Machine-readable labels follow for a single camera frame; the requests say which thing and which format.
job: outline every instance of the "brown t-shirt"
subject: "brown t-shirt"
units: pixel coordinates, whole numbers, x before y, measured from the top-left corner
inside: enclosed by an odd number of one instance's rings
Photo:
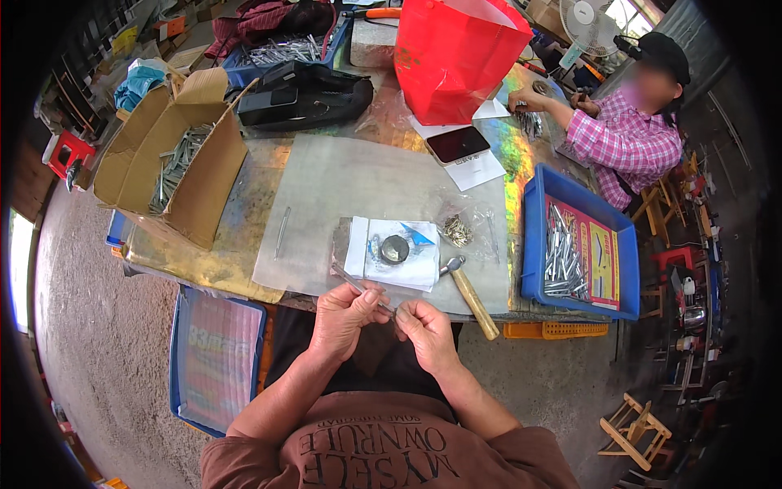
[[[578,487],[551,431],[518,428],[483,441],[454,424],[442,402],[401,392],[321,397],[280,449],[212,440],[201,479],[204,489]]]

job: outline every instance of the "holographic tablecloth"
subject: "holographic tablecloth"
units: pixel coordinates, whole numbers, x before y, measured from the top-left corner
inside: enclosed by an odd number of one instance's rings
[[[386,101],[388,106],[399,91],[396,76],[391,70],[362,69],[335,66],[337,70],[369,75],[375,86],[374,104]],[[534,80],[543,80],[537,74],[514,65],[505,77],[503,88],[497,96],[506,102],[508,92],[517,90]],[[543,136],[530,144],[522,135],[518,121],[513,117],[482,119],[474,122],[491,144],[507,174],[505,180],[505,217],[508,221],[508,274],[511,288],[508,294],[510,313],[497,316],[498,321],[513,320],[562,320],[608,322],[607,316],[592,315],[581,311],[569,311],[542,306],[519,296],[524,249],[523,200],[524,185],[533,176],[535,164],[544,162],[582,182],[595,191],[596,183],[589,171],[558,155],[551,144],[548,127],[554,122],[544,115]],[[329,126],[309,134],[334,135],[360,138],[420,153],[427,153],[424,141],[412,128],[401,128],[382,117],[356,131],[357,122]],[[217,289],[229,295],[248,297],[266,303],[292,305],[312,309],[314,303],[307,297],[293,299],[282,290],[262,287],[252,280],[253,266],[264,236],[266,221],[271,211],[274,195],[285,168],[294,133],[271,134],[243,128],[249,152],[236,178],[217,228],[213,249],[208,252],[188,246],[165,243],[136,228],[124,248],[124,258],[139,269],[162,272],[199,288]]]

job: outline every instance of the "white paper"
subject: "white paper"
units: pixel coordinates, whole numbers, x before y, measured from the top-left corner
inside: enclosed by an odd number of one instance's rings
[[[491,151],[486,151],[474,160],[450,164],[445,167],[445,171],[454,180],[460,192],[505,174],[505,169]]]
[[[495,117],[510,117],[511,113],[497,99],[486,100],[478,107],[472,119],[493,119]]]
[[[438,134],[443,134],[446,132],[456,131],[457,129],[467,128],[470,124],[446,124],[442,126],[425,126],[418,122],[418,118],[416,116],[410,116],[410,125],[413,126],[413,129],[423,138],[431,138],[432,136],[437,136]]]
[[[420,232],[431,245],[414,245],[401,223]],[[410,244],[410,254],[398,265],[390,265],[369,250],[368,243],[377,238],[378,246],[388,236],[399,235]],[[375,280],[395,286],[432,292],[439,278],[439,235],[437,227],[426,221],[388,221],[353,216],[345,271],[356,279]]]
[[[345,257],[345,272],[354,279],[364,277],[364,255],[367,249],[369,219],[353,216],[350,223],[350,241]]]

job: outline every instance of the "black bag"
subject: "black bag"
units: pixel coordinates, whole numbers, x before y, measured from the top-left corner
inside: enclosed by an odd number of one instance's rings
[[[269,70],[239,100],[237,114],[258,131],[301,131],[356,120],[373,95],[369,77],[292,61]]]

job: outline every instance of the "electric fan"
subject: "electric fan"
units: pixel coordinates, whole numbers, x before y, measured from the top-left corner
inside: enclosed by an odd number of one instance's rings
[[[582,52],[608,56],[617,51],[614,36],[619,34],[619,28],[605,14],[611,3],[612,0],[560,0],[559,16],[573,44],[559,60],[559,66],[567,70]]]

